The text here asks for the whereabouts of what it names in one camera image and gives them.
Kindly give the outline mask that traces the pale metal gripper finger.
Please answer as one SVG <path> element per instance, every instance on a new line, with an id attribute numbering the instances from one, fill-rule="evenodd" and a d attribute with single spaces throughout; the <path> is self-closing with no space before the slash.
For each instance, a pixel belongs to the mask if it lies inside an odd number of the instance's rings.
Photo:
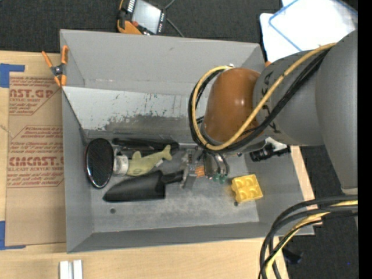
<path id="1" fill-rule="evenodd" d="M 192 153 L 186 152 L 181 158 L 180 169 L 183 172 L 188 173 L 191 167 L 192 167 Z"/>
<path id="2" fill-rule="evenodd" d="M 183 176 L 183 180 L 181 182 L 181 187 L 183 189 L 192 189 L 192 187 L 195 184 L 197 178 L 197 174 L 192 172 L 192 173 L 187 173 L 185 176 Z"/>

